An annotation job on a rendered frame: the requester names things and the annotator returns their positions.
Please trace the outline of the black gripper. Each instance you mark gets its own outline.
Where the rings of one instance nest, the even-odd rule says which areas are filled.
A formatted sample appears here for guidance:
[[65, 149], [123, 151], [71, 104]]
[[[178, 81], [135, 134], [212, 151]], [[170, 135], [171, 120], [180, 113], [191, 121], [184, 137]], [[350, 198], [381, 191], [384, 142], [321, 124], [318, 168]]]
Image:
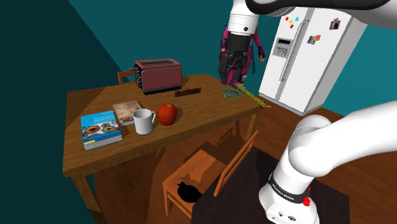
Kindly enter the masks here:
[[230, 60], [233, 57], [232, 69], [234, 70], [234, 80], [239, 80], [242, 70], [246, 67], [247, 56], [251, 36], [228, 35], [227, 49], [228, 54], [221, 54], [219, 58], [218, 72], [221, 77], [226, 77], [230, 70]]

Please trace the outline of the magenta humanoid figure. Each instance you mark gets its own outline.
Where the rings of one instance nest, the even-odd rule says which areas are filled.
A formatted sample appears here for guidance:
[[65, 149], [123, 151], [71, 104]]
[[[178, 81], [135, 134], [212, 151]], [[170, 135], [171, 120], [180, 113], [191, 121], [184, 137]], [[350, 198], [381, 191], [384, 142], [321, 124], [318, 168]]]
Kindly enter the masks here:
[[[221, 49], [220, 49], [220, 53], [219, 53], [219, 58], [220, 58], [221, 54], [228, 54], [227, 41], [228, 41], [228, 35], [230, 33], [232, 33], [232, 32], [229, 31], [228, 29], [224, 30], [223, 37], [221, 39], [221, 44], [220, 44]], [[232, 69], [232, 63], [233, 63], [233, 57], [232, 57], [231, 60], [230, 60], [231, 65], [230, 65], [230, 70], [229, 70], [228, 75], [226, 77], [220, 77], [222, 84], [224, 84], [224, 85], [232, 85], [234, 88], [237, 88], [235, 86], [236, 83], [241, 84], [241, 85], [244, 84], [244, 82], [247, 79], [247, 72], [248, 72], [248, 69], [249, 69], [249, 67], [251, 65], [251, 61], [254, 59], [252, 41], [254, 41], [255, 44], [258, 47], [259, 61], [263, 62], [265, 60], [265, 52], [263, 51], [263, 47], [262, 47], [262, 44], [260, 42], [260, 38], [259, 38], [259, 35], [258, 35], [257, 31], [255, 31], [254, 34], [249, 34], [248, 36], [251, 36], [251, 42], [250, 42], [248, 56], [247, 56], [247, 64], [246, 64], [246, 67], [241, 72], [240, 79], [239, 80], [234, 80], [234, 78], [233, 78], [234, 70]]]

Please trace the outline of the yellow-green ruler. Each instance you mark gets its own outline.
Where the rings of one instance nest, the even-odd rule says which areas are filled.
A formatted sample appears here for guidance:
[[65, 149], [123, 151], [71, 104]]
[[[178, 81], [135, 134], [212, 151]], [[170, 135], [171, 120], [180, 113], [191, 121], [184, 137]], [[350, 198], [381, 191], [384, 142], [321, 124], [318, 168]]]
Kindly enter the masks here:
[[249, 96], [250, 98], [252, 98], [252, 100], [254, 100], [254, 102], [256, 102], [257, 104], [259, 104], [261, 107], [263, 108], [270, 108], [269, 105], [265, 104], [262, 100], [260, 100], [259, 98], [257, 98], [256, 96], [254, 96], [250, 91], [248, 91], [244, 86], [242, 86], [241, 84], [236, 83], [235, 86], [243, 91], [247, 96]]

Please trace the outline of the dark brown bar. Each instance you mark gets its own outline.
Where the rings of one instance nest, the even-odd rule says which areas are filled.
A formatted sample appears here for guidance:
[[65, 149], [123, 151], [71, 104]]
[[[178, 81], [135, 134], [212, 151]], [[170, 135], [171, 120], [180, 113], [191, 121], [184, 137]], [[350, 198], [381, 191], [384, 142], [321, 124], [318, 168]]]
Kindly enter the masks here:
[[201, 93], [201, 88], [187, 88], [184, 90], [176, 90], [174, 92], [174, 97], [182, 97], [186, 95], [193, 95], [193, 94], [199, 94]]

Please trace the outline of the wooden table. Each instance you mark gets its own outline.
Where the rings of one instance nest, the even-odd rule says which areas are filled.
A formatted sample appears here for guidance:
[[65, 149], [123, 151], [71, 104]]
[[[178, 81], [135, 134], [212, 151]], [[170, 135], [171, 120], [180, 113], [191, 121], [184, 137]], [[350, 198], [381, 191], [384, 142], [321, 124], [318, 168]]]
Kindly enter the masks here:
[[[250, 98], [224, 99], [220, 93], [224, 86], [208, 74], [184, 77], [183, 87], [199, 87], [201, 91], [182, 97], [175, 97], [174, 92], [144, 95], [131, 82], [67, 93], [62, 172], [64, 176], [72, 178], [95, 224], [108, 224], [108, 221], [88, 181], [88, 175], [245, 117], [251, 121], [243, 139], [248, 140], [253, 134], [261, 107]], [[144, 108], [153, 111], [165, 102], [173, 103], [179, 110], [178, 119], [169, 127], [158, 124], [147, 136], [138, 135], [131, 126], [124, 127], [123, 141], [85, 151], [81, 117], [110, 110], [114, 103], [129, 100], [137, 100]]]

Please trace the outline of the red toaster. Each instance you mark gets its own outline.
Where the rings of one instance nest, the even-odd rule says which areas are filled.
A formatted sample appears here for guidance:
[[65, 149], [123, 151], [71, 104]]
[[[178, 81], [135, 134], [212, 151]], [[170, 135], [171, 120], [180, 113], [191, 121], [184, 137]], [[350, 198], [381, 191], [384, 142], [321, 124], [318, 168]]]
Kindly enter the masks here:
[[174, 59], [137, 60], [131, 70], [144, 95], [181, 88], [182, 67]]

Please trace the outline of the white refrigerator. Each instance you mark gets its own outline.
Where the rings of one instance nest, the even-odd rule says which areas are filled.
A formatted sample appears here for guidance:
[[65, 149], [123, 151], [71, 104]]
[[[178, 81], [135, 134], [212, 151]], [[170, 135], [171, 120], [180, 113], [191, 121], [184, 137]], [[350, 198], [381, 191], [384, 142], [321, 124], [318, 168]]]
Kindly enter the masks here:
[[320, 108], [366, 29], [347, 13], [296, 7], [281, 15], [259, 95], [300, 116]]

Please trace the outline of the red apple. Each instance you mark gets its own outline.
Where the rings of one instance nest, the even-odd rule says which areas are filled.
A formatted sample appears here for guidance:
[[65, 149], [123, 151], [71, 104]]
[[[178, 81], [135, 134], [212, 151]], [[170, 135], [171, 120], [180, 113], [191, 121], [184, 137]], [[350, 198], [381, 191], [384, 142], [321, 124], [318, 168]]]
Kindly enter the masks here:
[[172, 125], [177, 117], [177, 109], [171, 103], [163, 103], [157, 112], [159, 122], [164, 126]]

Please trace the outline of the white mug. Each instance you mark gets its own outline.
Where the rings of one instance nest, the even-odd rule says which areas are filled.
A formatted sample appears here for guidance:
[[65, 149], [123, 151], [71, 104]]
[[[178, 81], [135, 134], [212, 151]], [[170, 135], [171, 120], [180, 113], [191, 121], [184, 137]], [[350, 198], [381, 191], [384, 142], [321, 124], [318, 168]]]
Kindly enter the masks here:
[[138, 109], [132, 114], [134, 118], [136, 132], [139, 135], [147, 135], [153, 131], [153, 123], [156, 113], [149, 109]]

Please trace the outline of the brown book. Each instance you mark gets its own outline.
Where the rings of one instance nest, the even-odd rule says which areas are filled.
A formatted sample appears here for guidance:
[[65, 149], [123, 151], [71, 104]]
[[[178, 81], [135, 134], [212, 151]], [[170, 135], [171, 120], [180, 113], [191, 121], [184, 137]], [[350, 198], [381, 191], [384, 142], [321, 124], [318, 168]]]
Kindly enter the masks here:
[[134, 124], [133, 113], [141, 109], [137, 101], [121, 102], [113, 105], [116, 119], [121, 127]]

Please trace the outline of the dark robot stand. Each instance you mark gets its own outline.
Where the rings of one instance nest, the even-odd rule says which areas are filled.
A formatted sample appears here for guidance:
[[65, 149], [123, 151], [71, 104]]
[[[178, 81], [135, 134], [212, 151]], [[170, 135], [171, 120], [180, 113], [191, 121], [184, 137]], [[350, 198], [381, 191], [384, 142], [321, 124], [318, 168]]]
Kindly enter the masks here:
[[[274, 224], [258, 193], [277, 164], [277, 159], [251, 149], [218, 196], [213, 195], [217, 181], [203, 193], [193, 206], [191, 224]], [[310, 187], [320, 224], [351, 224], [348, 196], [316, 179]]]

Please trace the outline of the black round object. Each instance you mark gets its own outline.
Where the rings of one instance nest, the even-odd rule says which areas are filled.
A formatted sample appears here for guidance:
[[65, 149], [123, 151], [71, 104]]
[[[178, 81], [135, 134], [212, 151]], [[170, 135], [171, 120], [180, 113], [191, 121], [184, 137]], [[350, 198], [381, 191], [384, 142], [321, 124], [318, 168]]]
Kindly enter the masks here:
[[202, 196], [202, 193], [197, 188], [187, 185], [185, 182], [178, 183], [177, 193], [187, 203], [196, 203]]

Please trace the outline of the blue book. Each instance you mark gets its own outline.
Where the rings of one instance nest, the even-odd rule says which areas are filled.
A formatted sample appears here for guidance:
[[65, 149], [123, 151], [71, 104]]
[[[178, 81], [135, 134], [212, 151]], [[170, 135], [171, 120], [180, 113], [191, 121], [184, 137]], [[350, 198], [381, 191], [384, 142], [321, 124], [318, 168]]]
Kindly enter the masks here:
[[83, 148], [90, 151], [122, 141], [122, 132], [112, 110], [81, 117]]

